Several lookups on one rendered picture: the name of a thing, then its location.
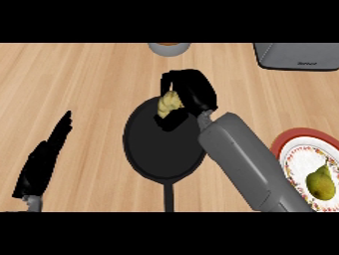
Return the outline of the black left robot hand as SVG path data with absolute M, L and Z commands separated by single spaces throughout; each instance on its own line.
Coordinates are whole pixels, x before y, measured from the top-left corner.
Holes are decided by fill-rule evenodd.
M 26 195 L 44 195 L 51 181 L 60 151 L 73 129 L 72 122 L 72 112 L 66 112 L 50 138 L 39 143 L 30 153 L 13 193 L 16 198 L 23 198 Z

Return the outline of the red-rimmed patterned white plate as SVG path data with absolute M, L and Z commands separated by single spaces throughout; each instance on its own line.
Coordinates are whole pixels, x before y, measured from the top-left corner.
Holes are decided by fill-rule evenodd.
M 271 151 L 280 162 L 285 177 L 313 210 L 339 212 L 339 140 L 317 129 L 297 127 L 279 135 Z M 307 177 L 319 169 L 329 173 L 335 186 L 334 195 L 328 200 L 314 195 L 307 184 Z

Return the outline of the grey appliance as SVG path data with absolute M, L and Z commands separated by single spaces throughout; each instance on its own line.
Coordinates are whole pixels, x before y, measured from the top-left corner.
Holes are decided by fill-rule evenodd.
M 339 43 L 255 43 L 257 62 L 263 69 L 337 71 Z

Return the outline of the black frying pan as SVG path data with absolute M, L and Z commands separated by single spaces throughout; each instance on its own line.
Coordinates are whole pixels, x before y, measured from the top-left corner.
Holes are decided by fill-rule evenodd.
M 152 98 L 135 109 L 127 123 L 124 145 L 135 171 L 165 186 L 165 208 L 174 212 L 172 186 L 193 174 L 206 152 L 198 141 L 200 128 L 195 116 L 189 116 L 172 131 L 159 126 L 159 100 Z

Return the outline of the green pear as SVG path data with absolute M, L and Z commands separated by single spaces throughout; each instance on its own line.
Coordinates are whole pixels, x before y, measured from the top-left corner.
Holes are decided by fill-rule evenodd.
M 337 186 L 332 180 L 329 165 L 323 164 L 307 176 L 307 187 L 313 196 L 328 201 L 335 197 Z

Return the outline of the grey cup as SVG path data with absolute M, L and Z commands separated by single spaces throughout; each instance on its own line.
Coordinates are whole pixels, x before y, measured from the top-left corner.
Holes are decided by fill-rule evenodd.
M 159 43 L 150 43 L 150 48 L 156 54 L 164 57 L 175 57 L 181 55 L 190 47 L 190 43 L 178 43 L 175 45 L 162 45 Z

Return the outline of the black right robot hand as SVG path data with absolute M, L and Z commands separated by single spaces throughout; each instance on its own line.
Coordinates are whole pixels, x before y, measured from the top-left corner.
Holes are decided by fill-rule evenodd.
M 158 111 L 156 122 L 164 131 L 174 131 L 189 116 L 196 117 L 200 129 L 206 129 L 218 105 L 217 92 L 202 71 L 187 69 L 164 73 L 162 96 L 168 91 L 177 91 L 184 107 L 174 110 L 165 118 L 159 116 Z

